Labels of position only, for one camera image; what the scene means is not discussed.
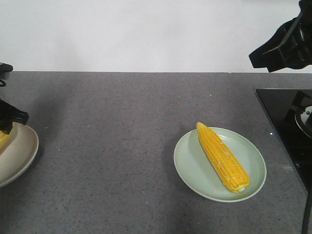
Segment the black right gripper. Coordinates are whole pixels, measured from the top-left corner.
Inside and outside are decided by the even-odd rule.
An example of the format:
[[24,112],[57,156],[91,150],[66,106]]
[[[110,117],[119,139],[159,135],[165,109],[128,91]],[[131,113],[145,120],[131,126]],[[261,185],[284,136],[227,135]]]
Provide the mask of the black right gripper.
[[312,63],[312,1],[299,1],[299,15],[282,24],[263,45],[249,54],[253,68],[269,72],[303,69]]

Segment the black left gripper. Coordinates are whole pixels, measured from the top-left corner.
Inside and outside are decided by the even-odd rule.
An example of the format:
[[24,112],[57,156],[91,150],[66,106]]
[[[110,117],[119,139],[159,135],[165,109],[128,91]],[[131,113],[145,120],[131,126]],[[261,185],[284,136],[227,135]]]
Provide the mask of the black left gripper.
[[[5,87],[5,76],[7,73],[13,71],[13,66],[7,63],[0,63],[0,86]],[[20,123],[26,125],[29,119],[27,112],[21,111],[16,107],[8,104],[7,102],[0,100],[0,130],[8,135],[10,134],[13,123]]]

